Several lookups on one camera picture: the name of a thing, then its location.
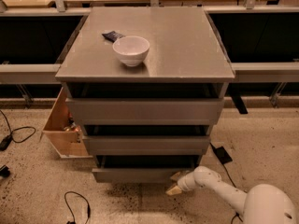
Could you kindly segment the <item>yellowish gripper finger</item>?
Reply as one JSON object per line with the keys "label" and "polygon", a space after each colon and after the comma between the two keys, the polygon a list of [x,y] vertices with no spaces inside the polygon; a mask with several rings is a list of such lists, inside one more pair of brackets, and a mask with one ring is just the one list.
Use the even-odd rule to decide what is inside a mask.
{"label": "yellowish gripper finger", "polygon": [[165,193],[169,196],[173,196],[173,195],[181,194],[182,190],[178,185],[173,185]]}
{"label": "yellowish gripper finger", "polygon": [[178,181],[180,180],[183,176],[185,176],[188,173],[188,171],[179,171],[171,175],[170,179],[172,181]]}

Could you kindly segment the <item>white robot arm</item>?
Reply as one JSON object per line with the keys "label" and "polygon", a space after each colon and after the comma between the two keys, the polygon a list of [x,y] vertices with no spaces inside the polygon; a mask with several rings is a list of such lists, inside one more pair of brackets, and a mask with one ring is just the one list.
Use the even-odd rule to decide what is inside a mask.
{"label": "white robot arm", "polygon": [[223,182],[219,173],[205,166],[191,172],[178,172],[171,179],[174,184],[166,191],[167,195],[198,187],[211,189],[242,216],[244,224],[298,224],[292,200],[275,186],[260,184],[245,192]]}

